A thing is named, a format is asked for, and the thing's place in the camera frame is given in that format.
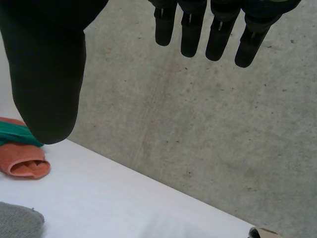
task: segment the gray concrete wall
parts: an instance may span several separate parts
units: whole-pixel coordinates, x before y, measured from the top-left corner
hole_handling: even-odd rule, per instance
[[[153,7],[112,0],[86,30],[87,65],[70,139],[157,181],[288,237],[317,234],[317,2],[267,35],[252,66],[234,56],[241,14],[219,62],[168,47]]]

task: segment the metal pin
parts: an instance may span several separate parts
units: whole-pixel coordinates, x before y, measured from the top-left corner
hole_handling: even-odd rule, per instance
[[[218,31],[220,31],[220,30],[221,30],[221,28],[222,28],[222,21],[221,21],[221,22],[220,22],[220,24],[219,24]]]
[[[252,33],[252,36],[251,36],[251,40],[252,40],[255,36],[256,36],[256,33],[253,32],[253,33]]]

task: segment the orange fabric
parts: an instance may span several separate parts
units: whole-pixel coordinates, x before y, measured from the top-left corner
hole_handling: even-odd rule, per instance
[[[0,120],[25,125],[16,119]],[[8,175],[37,179],[48,174],[50,167],[41,148],[35,145],[10,142],[0,146],[0,171]]]

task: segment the black robotic finger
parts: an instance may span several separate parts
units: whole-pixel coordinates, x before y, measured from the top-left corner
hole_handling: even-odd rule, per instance
[[[181,53],[186,57],[193,57],[198,48],[207,0],[179,0],[178,4],[184,11]]]
[[[240,39],[235,63],[248,67],[256,56],[262,41],[282,14],[294,9],[301,0],[243,0],[246,28]]]
[[[221,58],[240,9],[240,0],[211,0],[214,19],[206,49],[208,59],[217,61]]]
[[[167,46],[172,38],[177,0],[150,0],[155,6],[155,40],[160,46]]]
[[[246,28],[235,57],[237,66],[246,68],[252,63],[271,25],[280,17],[281,15],[271,18],[245,16]]]

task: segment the gray fabric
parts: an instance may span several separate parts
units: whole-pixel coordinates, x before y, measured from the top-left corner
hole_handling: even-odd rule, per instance
[[[0,238],[39,238],[43,223],[33,209],[0,202]]]

